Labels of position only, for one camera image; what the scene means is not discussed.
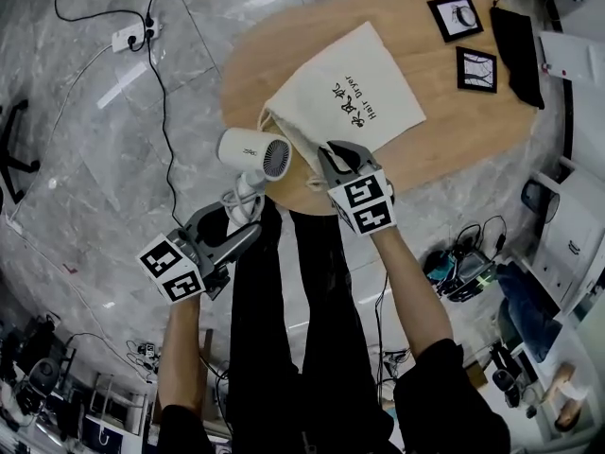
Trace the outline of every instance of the white power strip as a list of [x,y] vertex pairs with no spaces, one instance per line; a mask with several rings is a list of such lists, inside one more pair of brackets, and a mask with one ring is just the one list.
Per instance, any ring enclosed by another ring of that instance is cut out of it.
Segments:
[[[153,19],[153,26],[148,27],[147,29],[153,30],[153,37],[151,40],[155,40],[160,37],[160,26],[158,19]],[[113,52],[122,52],[129,48],[129,37],[134,36],[136,41],[132,45],[135,48],[141,46],[143,39],[145,38],[145,31],[143,24],[135,24],[134,26],[127,26],[126,28],[122,28],[122,30],[118,30],[114,32],[112,35],[112,48]]]

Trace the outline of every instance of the office chair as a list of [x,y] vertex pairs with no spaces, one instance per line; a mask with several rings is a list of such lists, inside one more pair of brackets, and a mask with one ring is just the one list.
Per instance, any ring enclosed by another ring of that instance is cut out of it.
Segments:
[[2,138],[0,138],[0,172],[2,172],[2,178],[7,185],[10,197],[12,198],[12,201],[15,202],[15,205],[19,203],[26,194],[23,190],[19,190],[18,192],[15,191],[14,186],[12,185],[12,179],[10,178],[9,168],[24,171],[25,173],[34,173],[40,169],[40,162],[38,160],[33,161],[30,165],[28,165],[10,156],[9,152],[10,132],[12,130],[15,117],[18,111],[23,112],[27,109],[27,106],[28,102],[26,99],[24,99],[12,107],[10,110],[9,120],[7,121],[7,125],[2,133]]

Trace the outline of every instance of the black sleeve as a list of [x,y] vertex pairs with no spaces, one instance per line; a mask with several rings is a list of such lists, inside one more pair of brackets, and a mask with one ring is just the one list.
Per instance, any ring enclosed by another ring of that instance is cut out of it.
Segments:
[[169,405],[162,411],[158,452],[214,454],[215,450],[199,417],[185,407]]
[[462,368],[463,353],[442,340],[419,356],[395,387],[406,452],[510,453],[510,434]]

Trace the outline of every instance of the black pants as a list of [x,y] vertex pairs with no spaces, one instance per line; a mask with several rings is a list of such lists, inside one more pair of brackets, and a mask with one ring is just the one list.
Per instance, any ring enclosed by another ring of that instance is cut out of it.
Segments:
[[235,270],[227,404],[233,451],[304,452],[304,432],[319,453],[383,452],[393,421],[377,401],[338,218],[291,216],[310,306],[302,374],[292,363],[284,323],[282,220],[267,200],[263,233]]

